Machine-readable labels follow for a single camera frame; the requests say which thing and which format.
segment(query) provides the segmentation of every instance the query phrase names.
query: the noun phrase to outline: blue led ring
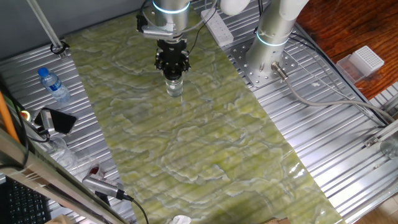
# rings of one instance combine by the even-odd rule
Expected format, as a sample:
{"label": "blue led ring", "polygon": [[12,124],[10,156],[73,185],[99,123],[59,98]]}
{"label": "blue led ring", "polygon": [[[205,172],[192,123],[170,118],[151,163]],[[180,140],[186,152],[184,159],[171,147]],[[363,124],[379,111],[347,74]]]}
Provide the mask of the blue led ring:
{"label": "blue led ring", "polygon": [[259,40],[260,40],[263,44],[266,44],[266,45],[271,46],[271,47],[282,46],[282,45],[286,44],[286,42],[287,42],[287,40],[288,40],[288,39],[287,39],[285,42],[283,42],[283,43],[281,43],[281,44],[270,44],[270,43],[267,43],[267,42],[263,41],[263,40],[260,38],[258,32],[257,32],[257,37],[259,38]]}
{"label": "blue led ring", "polygon": [[179,9],[179,10],[165,10],[165,9],[162,9],[161,7],[157,6],[155,4],[155,1],[153,1],[153,3],[154,3],[154,6],[155,6],[155,8],[157,10],[159,10],[160,12],[166,13],[166,14],[178,14],[178,13],[181,13],[181,12],[187,10],[189,8],[189,4],[190,4],[190,2],[188,2],[187,6],[185,6],[183,9]]}

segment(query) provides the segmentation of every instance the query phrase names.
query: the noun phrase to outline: blue bottle cap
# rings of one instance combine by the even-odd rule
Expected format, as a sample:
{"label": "blue bottle cap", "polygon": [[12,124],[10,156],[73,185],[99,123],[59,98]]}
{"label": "blue bottle cap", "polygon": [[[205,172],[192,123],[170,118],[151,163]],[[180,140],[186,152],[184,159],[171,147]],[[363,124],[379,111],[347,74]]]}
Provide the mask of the blue bottle cap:
{"label": "blue bottle cap", "polygon": [[49,74],[49,71],[46,68],[40,68],[37,73],[41,76],[41,77],[46,77]]}

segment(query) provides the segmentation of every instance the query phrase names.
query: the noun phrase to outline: metal pole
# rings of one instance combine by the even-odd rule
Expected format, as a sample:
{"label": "metal pole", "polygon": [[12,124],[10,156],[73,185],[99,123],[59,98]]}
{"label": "metal pole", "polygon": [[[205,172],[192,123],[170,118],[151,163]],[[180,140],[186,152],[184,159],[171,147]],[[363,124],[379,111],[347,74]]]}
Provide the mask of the metal pole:
{"label": "metal pole", "polygon": [[[37,19],[41,23],[44,31],[47,33],[47,35],[50,38],[50,40],[51,40],[52,44],[54,45],[54,47],[56,47],[57,50],[61,50],[63,45],[62,45],[60,39],[55,34],[54,30],[52,29],[49,21],[45,17],[45,15],[44,15],[42,9],[40,8],[39,4],[37,4],[37,1],[36,0],[26,0],[26,1],[29,4],[29,6],[32,8],[33,13],[36,15]],[[68,57],[66,52],[62,52],[59,56],[61,58],[67,58]]]}
{"label": "metal pole", "polygon": [[[2,129],[0,143],[0,164],[23,161],[24,147]],[[2,172],[93,222],[107,223],[105,218],[111,223],[127,223],[39,147],[35,153],[29,152],[26,169],[19,172],[10,168]]]}

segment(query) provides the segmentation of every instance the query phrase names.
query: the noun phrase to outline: wooden floor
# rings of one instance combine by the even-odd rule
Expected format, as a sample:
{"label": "wooden floor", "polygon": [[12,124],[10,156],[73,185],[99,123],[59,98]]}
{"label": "wooden floor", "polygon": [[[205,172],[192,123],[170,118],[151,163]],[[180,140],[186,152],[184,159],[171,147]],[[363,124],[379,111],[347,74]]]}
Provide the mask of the wooden floor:
{"label": "wooden floor", "polygon": [[364,45],[385,61],[356,84],[366,98],[398,81],[398,0],[310,0],[297,22],[335,63]]}
{"label": "wooden floor", "polygon": [[398,224],[398,195],[386,200],[355,224]]}

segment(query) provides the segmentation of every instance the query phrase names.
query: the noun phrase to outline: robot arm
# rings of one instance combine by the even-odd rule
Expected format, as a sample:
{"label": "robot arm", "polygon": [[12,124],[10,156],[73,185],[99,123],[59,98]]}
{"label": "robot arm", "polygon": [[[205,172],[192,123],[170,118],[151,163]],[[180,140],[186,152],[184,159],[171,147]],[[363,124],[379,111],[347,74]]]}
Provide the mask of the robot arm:
{"label": "robot arm", "polygon": [[[155,8],[155,24],[147,20],[145,15],[138,15],[137,29],[144,37],[157,40],[159,48],[155,66],[166,78],[166,83],[167,80],[177,83],[182,79],[182,73],[190,70],[189,52],[185,50],[185,32],[192,30],[187,29],[190,1],[145,0],[148,1],[152,1]],[[225,14],[234,16],[243,11],[249,2],[250,0],[220,0],[220,8]],[[279,62],[295,20],[307,2],[308,0],[272,0],[264,10],[257,38],[246,54],[248,65],[254,73],[272,73],[271,65]]]}
{"label": "robot arm", "polygon": [[[228,15],[235,15],[240,13],[249,1],[221,0],[221,10]],[[190,1],[152,0],[152,3],[155,8],[155,24],[141,13],[137,15],[137,29],[145,38],[157,40],[159,48],[156,52],[155,67],[164,75],[166,83],[180,83],[182,73],[190,70],[185,37],[185,32],[194,28],[187,29]]]}

